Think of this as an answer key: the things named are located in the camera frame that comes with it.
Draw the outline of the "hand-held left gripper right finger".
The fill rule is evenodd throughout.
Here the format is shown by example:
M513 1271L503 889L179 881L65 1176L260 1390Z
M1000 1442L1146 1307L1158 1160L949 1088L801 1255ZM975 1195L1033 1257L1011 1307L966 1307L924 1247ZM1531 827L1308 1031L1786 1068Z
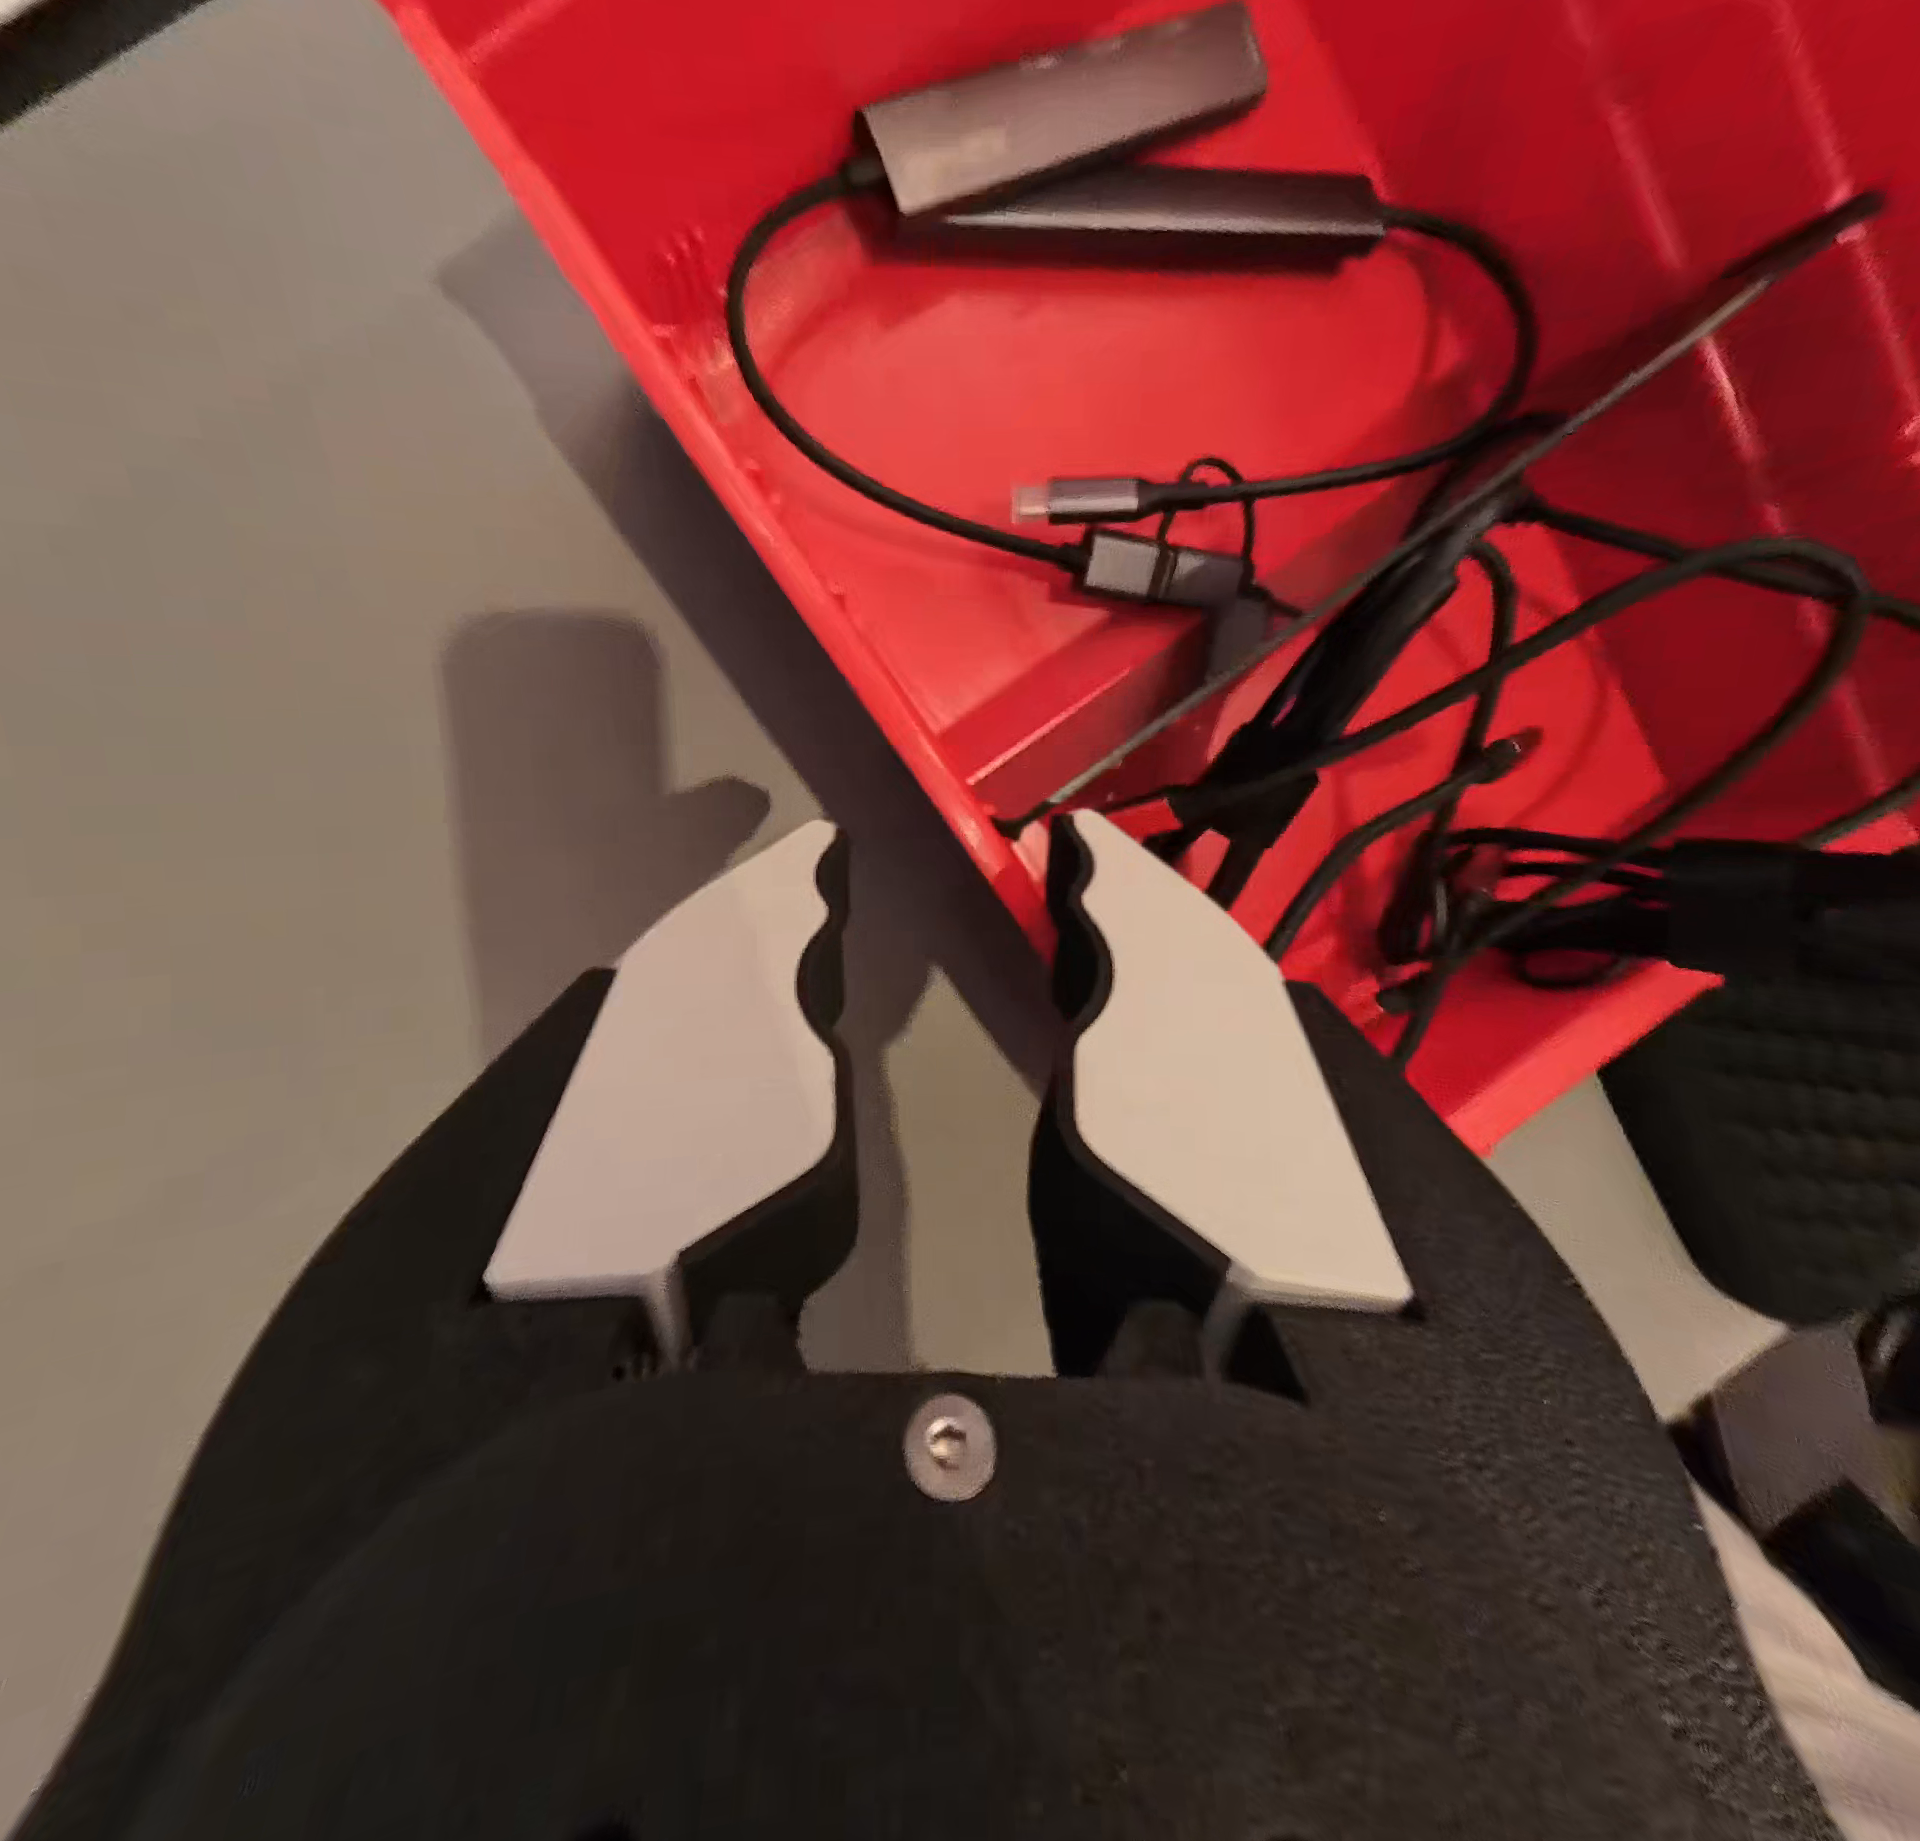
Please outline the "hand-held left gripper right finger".
M1056 1374L1126 1347L1232 1374L1274 1309L1397 1320L1401 1255L1305 1019L1233 917L1097 812L1054 820L1065 1027L1028 1158Z

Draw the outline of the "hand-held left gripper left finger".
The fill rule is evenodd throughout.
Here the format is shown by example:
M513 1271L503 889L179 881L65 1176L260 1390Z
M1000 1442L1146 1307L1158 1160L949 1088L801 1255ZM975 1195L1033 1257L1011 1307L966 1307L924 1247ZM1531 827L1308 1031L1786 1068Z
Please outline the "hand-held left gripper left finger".
M616 958L493 1247L493 1302L641 1302L687 1364L729 1302L788 1330L857 1235L842 940L851 860L810 822Z

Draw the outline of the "red plastic bin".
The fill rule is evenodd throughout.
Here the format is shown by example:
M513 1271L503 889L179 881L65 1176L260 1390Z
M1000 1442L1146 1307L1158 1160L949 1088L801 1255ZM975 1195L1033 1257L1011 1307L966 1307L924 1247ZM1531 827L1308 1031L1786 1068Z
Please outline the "red plastic bin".
M1471 225L1531 293L1523 408L1616 387L1722 270L1881 192L1883 213L1728 316L1525 480L1683 549L1801 538L1916 602L1916 0L376 0L638 387L947 822L1052 961L1047 832L1019 820L1202 680L1209 617L1099 604L1063 564L912 525L786 442L738 376L733 255L852 158L858 110L1000 62L1240 4L1265 88L1174 149L1203 169L1362 174ZM1019 546L1019 485L1196 456L1246 480L1394 456L1499 390L1512 324L1483 270L1394 235L1330 274L1000 264L889 233L882 192L796 215L750 270L763 382L839 462ZM1704 576L1512 672L1488 727L1531 752L1461 830L1608 842L1793 733L1664 838L1916 844L1916 632ZM1330 851L1452 772L1443 711L1319 776L1225 910L1251 980L1319 990L1381 1055L1379 921L1419 826L1356 853L1283 961L1259 952ZM1576 980L1579 965L1542 965ZM1409 1081L1476 1150L1638 1041L1710 976L1604 965L1523 983L1457 965Z

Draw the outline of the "dark grey usb hub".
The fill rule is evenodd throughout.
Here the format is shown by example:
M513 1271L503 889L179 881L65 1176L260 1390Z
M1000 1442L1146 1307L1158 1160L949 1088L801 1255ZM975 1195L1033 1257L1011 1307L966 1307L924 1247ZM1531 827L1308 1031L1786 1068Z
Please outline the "dark grey usb hub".
M724 293L733 365L760 416L806 464L863 504L924 531L1041 564L1077 581L1082 543L1047 543L951 515L875 480L784 408L750 344L750 276L795 223L880 195L903 227L994 209L1024 192L1230 125L1265 94L1258 32L1239 0L1005 60L858 108L851 151L826 177L763 213L737 244Z
M1332 274L1379 244L1413 238L1467 260L1497 293L1511 360L1483 410L1454 436L1399 456L1283 479L1054 482L1019 518L1137 523L1150 515L1253 509L1384 485L1481 453L1516 416L1538 363L1541 322L1505 250L1476 225L1389 204L1365 174L1286 174L1126 164L1030 186L975 209L899 216L899 243L926 253L1137 270Z

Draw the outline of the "white clothing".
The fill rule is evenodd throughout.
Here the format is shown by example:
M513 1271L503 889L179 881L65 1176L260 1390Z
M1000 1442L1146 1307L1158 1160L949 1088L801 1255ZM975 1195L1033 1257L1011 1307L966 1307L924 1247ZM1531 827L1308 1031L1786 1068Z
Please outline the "white clothing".
M1832 1623L1700 1488L1694 1502L1776 1718L1849 1839L1917 1836L1917 1713L1870 1681Z

